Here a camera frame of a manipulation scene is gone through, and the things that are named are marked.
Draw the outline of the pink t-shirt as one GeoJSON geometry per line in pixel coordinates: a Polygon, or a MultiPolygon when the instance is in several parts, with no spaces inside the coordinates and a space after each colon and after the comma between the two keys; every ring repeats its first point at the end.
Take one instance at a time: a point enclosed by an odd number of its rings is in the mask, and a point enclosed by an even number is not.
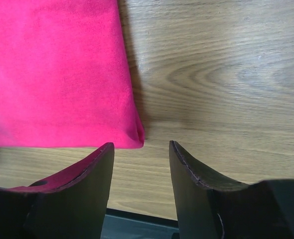
{"type": "Polygon", "coordinates": [[[0,0],[0,147],[141,148],[115,0],[0,0]]]}

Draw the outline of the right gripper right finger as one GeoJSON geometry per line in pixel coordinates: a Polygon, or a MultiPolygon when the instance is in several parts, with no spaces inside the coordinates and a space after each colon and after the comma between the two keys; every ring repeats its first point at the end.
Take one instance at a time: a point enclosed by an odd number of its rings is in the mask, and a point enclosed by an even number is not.
{"type": "Polygon", "coordinates": [[[169,143],[182,239],[294,239],[294,179],[246,184],[169,143]]]}

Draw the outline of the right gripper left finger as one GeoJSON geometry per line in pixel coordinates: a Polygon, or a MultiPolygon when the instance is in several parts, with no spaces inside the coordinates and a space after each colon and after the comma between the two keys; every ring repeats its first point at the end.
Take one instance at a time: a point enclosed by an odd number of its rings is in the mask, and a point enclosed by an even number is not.
{"type": "Polygon", "coordinates": [[[106,143],[30,186],[0,187],[0,239],[98,239],[113,174],[106,143]]]}

